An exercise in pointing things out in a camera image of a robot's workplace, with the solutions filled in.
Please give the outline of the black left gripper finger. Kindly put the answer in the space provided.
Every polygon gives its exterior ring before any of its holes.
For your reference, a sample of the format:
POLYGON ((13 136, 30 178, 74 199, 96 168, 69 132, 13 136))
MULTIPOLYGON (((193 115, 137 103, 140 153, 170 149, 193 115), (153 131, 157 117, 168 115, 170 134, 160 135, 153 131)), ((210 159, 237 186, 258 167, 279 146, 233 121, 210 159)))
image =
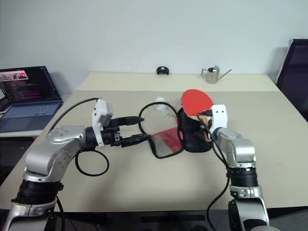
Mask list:
POLYGON ((119 125, 120 126, 131 126, 136 125, 144 121, 144 118, 139 116, 127 116, 127 117, 120 117, 119 118, 119 125))
POLYGON ((150 138, 148 134, 136 134, 121 140, 121 147, 129 147, 147 141, 150 138))

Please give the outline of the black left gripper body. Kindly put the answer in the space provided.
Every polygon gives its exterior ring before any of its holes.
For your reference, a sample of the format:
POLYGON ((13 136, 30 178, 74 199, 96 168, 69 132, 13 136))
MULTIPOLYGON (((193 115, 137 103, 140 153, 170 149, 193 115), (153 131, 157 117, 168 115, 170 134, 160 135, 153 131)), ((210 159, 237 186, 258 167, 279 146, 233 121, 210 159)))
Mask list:
POLYGON ((120 126, 123 125, 123 118, 111 119, 107 126, 103 126, 102 139, 104 145, 120 146, 122 137, 120 135, 120 126))

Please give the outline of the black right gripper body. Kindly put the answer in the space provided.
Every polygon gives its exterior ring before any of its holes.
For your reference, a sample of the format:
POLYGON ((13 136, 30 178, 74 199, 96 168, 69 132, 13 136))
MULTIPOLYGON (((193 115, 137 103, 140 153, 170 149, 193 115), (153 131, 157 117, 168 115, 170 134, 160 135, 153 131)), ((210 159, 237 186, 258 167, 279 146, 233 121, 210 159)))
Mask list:
POLYGON ((203 117, 203 123, 205 124, 204 127, 205 127, 205 132, 207 134, 211 134, 212 132, 210 131, 211 127, 212 127, 212 117, 210 116, 204 116, 203 117))

